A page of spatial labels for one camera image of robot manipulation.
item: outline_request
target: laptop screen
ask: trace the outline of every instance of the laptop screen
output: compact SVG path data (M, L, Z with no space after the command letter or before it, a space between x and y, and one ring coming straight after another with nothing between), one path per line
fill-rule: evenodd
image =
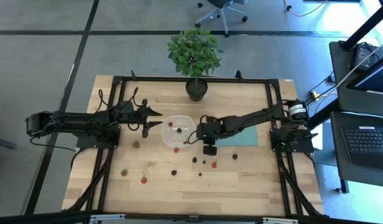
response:
M383 66L374 70L366 78L358 82L355 87L364 88L368 91L383 93Z

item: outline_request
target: green leaves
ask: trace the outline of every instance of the green leaves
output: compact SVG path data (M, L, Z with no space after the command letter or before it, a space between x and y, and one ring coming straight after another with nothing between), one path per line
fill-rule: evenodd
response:
M193 69L192 68L189 68L188 76L193 77Z
M176 72L198 78L203 72L208 75L210 70L214 72L221 65L216 52L223 51L218 49L218 41L210 33L195 29L171 37L171 42L167 43L168 58L175 63Z
M178 59L179 59L179 62L181 63L187 63L187 59L184 56L179 56Z
M197 68L204 68L205 62L197 61L197 62L194 63L194 66L197 67Z
M177 70L177 72L181 72L181 71L183 70L183 68L185 68L184 65L177 65L177 66L176 66L176 70Z

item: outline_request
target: wooden table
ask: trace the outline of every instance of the wooden table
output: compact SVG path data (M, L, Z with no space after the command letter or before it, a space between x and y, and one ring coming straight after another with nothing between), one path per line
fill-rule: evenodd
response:
M113 76L99 75L90 98L88 113L99 105L98 90L102 89L107 101ZM279 80L283 99L296 99L292 80ZM128 100L135 87L139 87L136 102L147 98L148 105L162 117L150 121L163 121L172 115L186 115L195 124L204 115L222 117L244 115L267 108L265 86L255 83L209 83L208 92L200 102L189 99L185 85L174 82L127 82L124 99ZM109 175L105 212L200 214L200 215L256 215L283 216L284 206L280 189L275 154L271 150L270 122L256 126L259 146L220 147L218 155L203 154L201 141L174 153L162 140L162 125L153 127L149 137L142 138L141 129L130 131L122 126L119 146L114 150ZM133 141L141 146L135 149ZM96 159L96 149L82 152L74 161L63 208L75 203L90 183ZM238 159L234 160L234 151ZM298 184L307 199L319 212L323 212L313 164L304 154L293 154ZM216 169L211 164L217 162ZM128 175L121 176L127 169ZM147 183L142 184L145 175ZM100 185L97 186L93 208L97 208ZM292 189L288 187L290 205L295 213Z

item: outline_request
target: blue mat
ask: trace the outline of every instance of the blue mat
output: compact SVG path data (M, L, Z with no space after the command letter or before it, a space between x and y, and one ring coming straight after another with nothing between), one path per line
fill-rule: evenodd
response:
M256 126L245 128L242 132L226 139L219 139L215 142L216 147L226 146L258 146L258 132Z

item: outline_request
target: clear plastic bowl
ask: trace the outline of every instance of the clear plastic bowl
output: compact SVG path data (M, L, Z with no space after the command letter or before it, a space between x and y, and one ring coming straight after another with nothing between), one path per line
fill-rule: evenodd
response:
M172 148L188 147L189 144L184 144L187 141L189 135L196 130L196 126L193 120L184 115L171 116L162 124L162 140L166 145ZM190 142L196 139L196 135L193 134L190 137Z

